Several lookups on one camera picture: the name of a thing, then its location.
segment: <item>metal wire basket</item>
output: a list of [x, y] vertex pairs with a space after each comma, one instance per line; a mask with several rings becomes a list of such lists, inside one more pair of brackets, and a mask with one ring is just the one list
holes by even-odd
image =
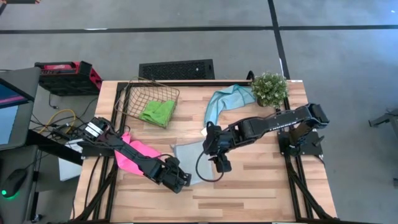
[[[176, 88], [138, 77], [137, 80], [131, 80], [129, 84], [124, 87], [114, 109], [133, 118], [166, 128], [177, 105], [179, 94], [180, 90]], [[140, 114], [145, 110], [150, 101], [164, 103], [168, 100], [174, 101], [174, 105], [170, 110], [170, 113], [167, 114], [167, 119], [164, 125], [140, 118]]]

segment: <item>gray floor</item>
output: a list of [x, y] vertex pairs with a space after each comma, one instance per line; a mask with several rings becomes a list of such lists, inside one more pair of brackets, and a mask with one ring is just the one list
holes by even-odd
[[[398, 24], [398, 4], [381, 0], [274, 0], [280, 26]], [[43, 0], [9, 5], [0, 29], [89, 29], [167, 26], [270, 26], [267, 1], [250, 0]], [[398, 139], [389, 125], [370, 128], [368, 119], [398, 108], [398, 30], [282, 31], [292, 79], [304, 80], [311, 102], [321, 103], [331, 124], [322, 134], [326, 171], [338, 216], [343, 220], [396, 223]], [[140, 63], [212, 58], [216, 78], [245, 78], [248, 70], [280, 72], [272, 31], [151, 34], [0, 35], [0, 68], [34, 62], [86, 60], [105, 80], [137, 76]], [[39, 89], [34, 113], [45, 122], [55, 111]], [[92, 97], [53, 103], [82, 113]], [[92, 105], [85, 119], [93, 116]], [[76, 181], [44, 195], [65, 201], [43, 221], [69, 217]]]

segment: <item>green plant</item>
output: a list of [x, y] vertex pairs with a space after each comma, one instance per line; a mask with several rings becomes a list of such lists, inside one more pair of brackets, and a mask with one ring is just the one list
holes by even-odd
[[254, 96], [260, 106], [279, 108], [287, 97], [286, 78], [278, 73], [265, 72], [251, 83]]

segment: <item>pink towel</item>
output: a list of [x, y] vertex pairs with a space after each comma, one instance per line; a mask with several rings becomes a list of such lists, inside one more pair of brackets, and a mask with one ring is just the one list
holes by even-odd
[[[141, 154], [149, 157], [156, 157], [160, 155], [160, 152], [155, 149], [143, 144], [140, 141], [130, 141], [131, 136], [129, 133], [124, 133], [122, 135], [122, 139], [124, 142], [130, 144], [131, 147], [139, 151]], [[125, 170], [127, 172], [143, 175], [142, 171], [138, 169], [137, 164], [133, 161], [129, 160], [126, 156], [122, 155], [120, 152], [115, 151], [114, 155], [116, 157], [116, 161], [118, 162], [118, 166], [120, 169]]]

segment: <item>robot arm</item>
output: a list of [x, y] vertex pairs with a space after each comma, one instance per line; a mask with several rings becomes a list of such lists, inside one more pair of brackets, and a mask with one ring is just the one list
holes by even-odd
[[229, 172], [232, 169], [231, 163], [225, 154], [232, 149], [252, 144], [270, 131], [299, 124], [289, 132], [290, 147], [299, 150], [310, 131], [324, 128], [328, 123], [321, 106], [312, 103], [296, 110], [281, 111], [274, 116], [245, 118], [228, 125], [224, 130], [209, 122], [206, 125], [207, 136], [203, 150], [205, 154], [213, 156], [211, 160], [216, 164], [217, 172]]
[[83, 138], [97, 147], [106, 147], [120, 152], [136, 163], [144, 176], [156, 184], [163, 183], [175, 193], [179, 193], [183, 186], [190, 185], [191, 174], [179, 168], [180, 161], [177, 158], [165, 154], [161, 156], [168, 156], [168, 158], [162, 161], [159, 157], [144, 156], [125, 143], [107, 119], [93, 118], [85, 128]]

